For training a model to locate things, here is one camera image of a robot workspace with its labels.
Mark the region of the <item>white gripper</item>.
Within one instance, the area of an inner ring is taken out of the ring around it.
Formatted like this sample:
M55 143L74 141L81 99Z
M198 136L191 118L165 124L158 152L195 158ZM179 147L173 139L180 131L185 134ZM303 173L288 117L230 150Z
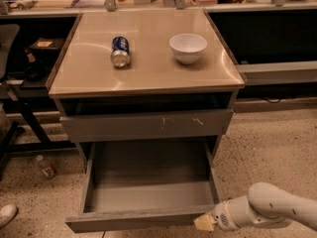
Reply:
M217 221L221 230L235 231L248 222L248 213L249 202L244 195L220 202L212 210L213 216L211 214L200 215L194 219L194 225L198 230L212 232Z

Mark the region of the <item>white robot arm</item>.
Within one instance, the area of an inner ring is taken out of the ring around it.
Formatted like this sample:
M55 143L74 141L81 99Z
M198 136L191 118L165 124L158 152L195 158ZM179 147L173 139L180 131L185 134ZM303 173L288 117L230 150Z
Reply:
M292 221L316 231L317 201L267 182L252 184L246 195L222 201L194 220L198 230L236 231L243 227L278 229Z

